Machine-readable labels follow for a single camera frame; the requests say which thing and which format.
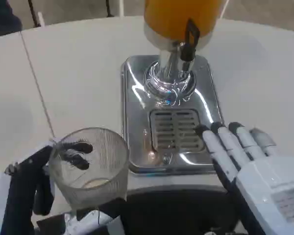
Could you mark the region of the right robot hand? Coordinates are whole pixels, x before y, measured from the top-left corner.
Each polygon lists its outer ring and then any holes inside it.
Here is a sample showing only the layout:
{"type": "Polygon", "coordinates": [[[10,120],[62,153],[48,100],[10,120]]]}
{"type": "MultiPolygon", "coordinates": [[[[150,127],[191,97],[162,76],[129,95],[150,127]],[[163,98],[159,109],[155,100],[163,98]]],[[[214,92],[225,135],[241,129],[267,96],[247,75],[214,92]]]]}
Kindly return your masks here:
{"type": "Polygon", "coordinates": [[[238,122],[194,129],[250,235],[294,235],[294,157],[266,132],[238,122]]]}

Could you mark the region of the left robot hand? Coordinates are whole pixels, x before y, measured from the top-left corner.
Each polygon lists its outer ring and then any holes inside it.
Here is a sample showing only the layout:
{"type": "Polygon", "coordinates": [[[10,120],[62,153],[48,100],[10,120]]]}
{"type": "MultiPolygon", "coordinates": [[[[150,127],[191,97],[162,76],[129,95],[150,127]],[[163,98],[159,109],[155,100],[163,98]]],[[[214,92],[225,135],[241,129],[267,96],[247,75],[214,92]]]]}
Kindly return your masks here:
{"type": "Polygon", "coordinates": [[[85,140],[54,144],[51,141],[35,150],[22,162],[9,164],[3,172],[4,187],[0,189],[0,235],[37,235],[31,218],[48,215],[54,202],[47,164],[52,151],[80,170],[87,170],[89,163],[84,154],[93,151],[85,140]]]}

